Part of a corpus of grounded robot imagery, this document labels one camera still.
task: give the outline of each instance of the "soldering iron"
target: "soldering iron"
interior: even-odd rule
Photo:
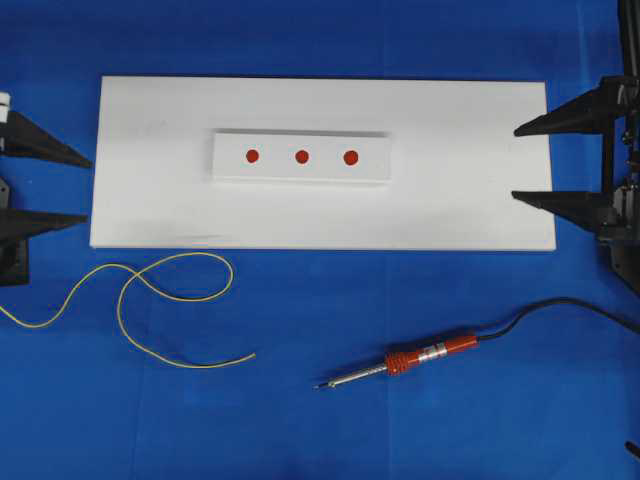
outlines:
[[[584,308],[602,315],[610,320],[613,320],[618,325],[636,334],[640,334],[640,324],[616,316],[588,302],[569,297],[551,298],[527,305],[506,327],[495,333],[478,336],[470,333],[410,352],[391,352],[386,355],[383,362],[377,365],[332,378],[326,383],[316,385],[315,388],[336,388],[339,385],[343,385],[354,380],[359,380],[361,378],[366,378],[371,375],[376,375],[383,372],[386,372],[390,376],[400,375],[411,370],[414,367],[430,362],[431,360],[446,357],[447,355],[451,355],[453,353],[464,352],[465,350],[469,350],[475,347],[480,342],[485,342],[502,337],[503,335],[509,333],[518,324],[518,322],[522,320],[522,318],[526,317],[536,310],[551,307],[553,305],[575,305],[577,307]]]

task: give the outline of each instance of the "black clamp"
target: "black clamp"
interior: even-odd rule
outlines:
[[[10,109],[10,97],[0,92],[0,156],[30,157],[91,168],[91,162],[61,143],[31,120]],[[0,178],[0,286],[29,282],[28,239],[87,221],[86,215],[16,210],[9,207],[11,189]]]
[[[514,134],[602,135],[600,192],[512,192],[515,199],[542,208],[595,233],[610,250],[611,266],[640,294],[640,2],[619,0],[618,19],[624,75],[604,77],[589,92],[525,123]],[[622,141],[629,150],[629,174],[614,186],[615,122],[626,118]]]

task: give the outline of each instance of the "white foam board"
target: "white foam board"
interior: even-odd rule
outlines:
[[[545,112],[542,83],[104,77],[91,245],[553,250],[510,195],[551,189],[547,137],[512,134]],[[388,179],[214,181],[229,131],[376,132]]]

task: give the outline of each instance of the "blue surface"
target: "blue surface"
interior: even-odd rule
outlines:
[[[3,0],[0,45],[14,108],[92,160],[103,74],[544,80],[554,107],[621,72],[613,0]],[[597,138],[554,137],[551,150],[556,189],[599,187]],[[90,211],[92,172],[1,163],[15,206]],[[94,251],[88,235],[32,240],[31,284],[0,303],[41,320],[92,266],[171,253]],[[392,381],[311,389],[388,344],[543,297],[637,315],[591,235],[558,220],[557,239],[544,254],[228,251],[237,283],[212,304],[133,287],[125,317],[156,348],[193,361],[258,353],[209,372],[134,351],[114,318],[124,275],[105,272],[46,331],[0,323],[0,477],[639,478],[623,443],[640,439],[640,339],[573,307]],[[190,259],[152,277],[202,293],[223,275]]]

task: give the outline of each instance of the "black cable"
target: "black cable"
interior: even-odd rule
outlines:
[[[577,307],[591,310],[592,312],[595,312],[604,317],[607,317],[609,320],[613,320],[621,327],[624,327],[628,330],[631,330],[633,333],[640,335],[640,324],[638,323],[625,320],[624,318],[618,317],[613,313],[609,313],[606,310],[603,310],[602,308],[597,307],[596,305],[592,305],[589,302],[585,302],[584,300],[579,300],[577,298],[570,298],[570,297],[558,297],[558,298],[550,298],[548,300],[542,300],[540,302],[527,305],[518,313],[518,315],[516,315],[516,318],[514,318],[509,325],[504,327],[502,330],[498,330],[495,333],[491,333],[488,335],[479,335],[478,341],[483,342],[485,340],[493,340],[495,338],[499,338],[503,335],[506,335],[513,329],[513,327],[515,327],[518,324],[518,322],[520,322],[520,320],[522,320],[524,317],[526,317],[530,313],[533,313],[536,310],[551,307],[554,305],[575,305]]]

